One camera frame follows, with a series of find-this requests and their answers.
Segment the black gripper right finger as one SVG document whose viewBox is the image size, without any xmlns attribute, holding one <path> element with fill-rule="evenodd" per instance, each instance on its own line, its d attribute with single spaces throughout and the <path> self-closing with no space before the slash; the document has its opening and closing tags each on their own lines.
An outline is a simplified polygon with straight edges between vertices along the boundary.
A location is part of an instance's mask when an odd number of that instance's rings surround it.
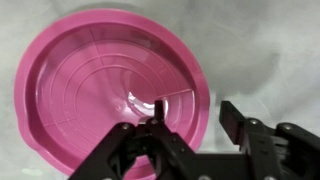
<svg viewBox="0 0 320 180">
<path fill-rule="evenodd" d="M 222 101 L 219 122 L 249 160 L 254 180 L 320 180 L 320 138 L 293 123 L 270 128 Z"/>
</svg>

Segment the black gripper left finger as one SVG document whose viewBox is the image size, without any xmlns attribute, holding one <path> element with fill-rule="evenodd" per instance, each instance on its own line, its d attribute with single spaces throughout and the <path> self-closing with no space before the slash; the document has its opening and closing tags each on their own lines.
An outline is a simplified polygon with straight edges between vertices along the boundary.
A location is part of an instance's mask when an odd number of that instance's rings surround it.
<svg viewBox="0 0 320 180">
<path fill-rule="evenodd" d="M 145 122 L 114 125 L 68 180 L 124 180 L 141 156 L 148 158 L 156 180 L 214 180 L 200 155 L 166 126 L 161 100 Z"/>
</svg>

